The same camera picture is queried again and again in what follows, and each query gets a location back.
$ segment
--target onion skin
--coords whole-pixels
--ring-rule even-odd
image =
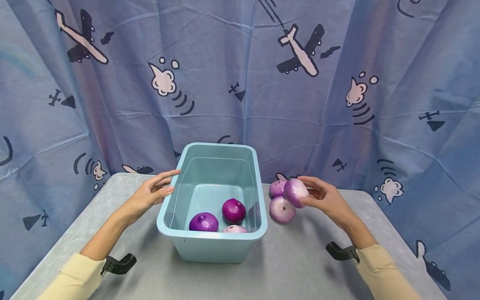
[[[196,214],[189,224],[189,229],[192,231],[218,231],[218,220],[211,213]]]
[[[270,202],[270,216],[280,224],[290,222],[297,214],[297,209],[283,196],[277,196]]]
[[[228,199],[222,205],[222,215],[228,222],[238,224],[245,218],[245,206],[235,198]]]
[[[292,178],[285,184],[283,195],[294,207],[304,208],[305,205],[300,202],[300,198],[308,197],[310,193],[300,179]]]
[[[226,232],[226,233],[247,233],[248,230],[245,227],[240,226],[240,225],[230,225],[230,226],[226,227],[224,230],[222,230],[222,232]]]
[[[283,189],[287,182],[284,180],[277,180],[274,183],[270,184],[270,189],[268,190],[270,198],[275,198],[277,196],[283,196]]]

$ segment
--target black clamp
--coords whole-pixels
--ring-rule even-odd
[[[357,263],[360,263],[360,258],[356,251],[357,248],[353,245],[342,249],[333,241],[328,243],[325,249],[335,260],[346,261],[349,259],[355,259]]]
[[[105,262],[105,265],[103,266],[100,275],[102,275],[103,272],[110,272],[117,275],[127,274],[127,272],[130,271],[130,269],[136,263],[137,259],[131,253],[125,255],[125,257],[122,258],[120,261],[116,260],[111,256],[107,256],[107,261]]]

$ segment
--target right hand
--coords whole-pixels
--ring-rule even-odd
[[[320,209],[343,230],[359,220],[335,186],[316,177],[299,176],[298,179],[310,188],[310,196],[300,198],[302,204]]]

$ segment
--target tabletop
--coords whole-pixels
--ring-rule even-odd
[[[149,177],[113,175],[12,299],[35,299],[72,253],[79,252],[110,214]],[[268,187],[263,184],[266,204],[270,201]],[[372,197],[361,191],[340,190],[340,193],[378,243],[391,253],[422,298],[445,300]],[[354,263],[335,261],[325,250],[331,241],[342,248],[351,243],[319,210],[299,209],[287,225],[277,224],[268,216],[267,233],[253,245],[241,264],[202,264],[183,261],[172,241],[159,234],[156,228],[159,209],[159,205],[154,206],[130,226],[110,254],[120,260],[132,253],[137,258],[136,265],[125,275],[107,273],[90,299],[372,299]]]

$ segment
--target left hand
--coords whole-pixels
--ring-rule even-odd
[[[172,176],[180,170],[162,172],[142,183],[135,193],[116,211],[128,225],[135,223],[153,205],[162,203],[165,197],[173,193],[173,186],[168,186]]]

